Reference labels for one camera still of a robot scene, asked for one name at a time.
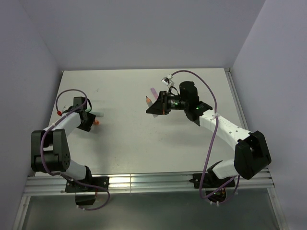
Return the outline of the purple pen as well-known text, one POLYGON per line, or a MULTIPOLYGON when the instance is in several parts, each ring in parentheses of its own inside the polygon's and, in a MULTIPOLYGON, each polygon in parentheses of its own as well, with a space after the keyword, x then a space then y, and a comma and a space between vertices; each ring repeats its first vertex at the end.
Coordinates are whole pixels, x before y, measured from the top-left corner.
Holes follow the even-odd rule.
POLYGON ((152 95, 154 96, 155 100, 157 100, 159 94, 157 93, 157 91, 155 90, 155 88, 151 88, 150 90, 151 90, 151 93, 152 93, 152 95))

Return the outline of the clear orange pen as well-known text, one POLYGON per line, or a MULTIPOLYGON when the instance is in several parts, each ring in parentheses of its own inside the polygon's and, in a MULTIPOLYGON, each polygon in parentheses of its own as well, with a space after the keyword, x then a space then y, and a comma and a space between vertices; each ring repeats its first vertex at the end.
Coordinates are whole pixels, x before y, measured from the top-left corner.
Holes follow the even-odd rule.
MULTIPOLYGON (((147 103, 147 105, 148 105, 148 108, 150 108, 150 107, 153 105, 152 100, 151 100, 149 97, 147 97, 147 96, 146 96, 146 103, 147 103)), ((152 116, 153 116, 154 118, 158 117, 158 115, 156 115, 156 114, 152 114, 152 116)))

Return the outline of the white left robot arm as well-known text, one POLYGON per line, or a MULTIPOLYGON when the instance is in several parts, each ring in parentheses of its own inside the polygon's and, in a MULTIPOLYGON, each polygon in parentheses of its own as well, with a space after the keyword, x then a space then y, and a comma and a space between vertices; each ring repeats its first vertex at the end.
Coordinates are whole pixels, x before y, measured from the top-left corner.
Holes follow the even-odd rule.
POLYGON ((85 97, 74 97, 73 105, 59 111, 55 124, 33 131, 31 134, 31 168, 34 172, 51 173, 66 179, 66 193, 103 192, 108 189, 109 178, 92 176, 91 170, 71 159, 68 135, 74 129, 89 132, 96 115, 85 97))

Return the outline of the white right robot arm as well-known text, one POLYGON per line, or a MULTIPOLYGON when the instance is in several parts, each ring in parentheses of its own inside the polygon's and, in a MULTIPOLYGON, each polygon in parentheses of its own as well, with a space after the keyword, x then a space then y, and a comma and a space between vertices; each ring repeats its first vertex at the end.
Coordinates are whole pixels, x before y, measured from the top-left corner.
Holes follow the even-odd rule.
POLYGON ((195 181, 197 187, 217 188, 233 177, 251 179, 272 161, 265 136, 251 132, 215 113, 214 109, 202 102, 192 81, 179 85, 179 93, 160 91, 157 100, 146 113, 167 115, 172 110, 182 110, 186 117, 200 127, 206 128, 224 140, 233 150, 232 160, 218 161, 206 170, 204 179, 195 181))

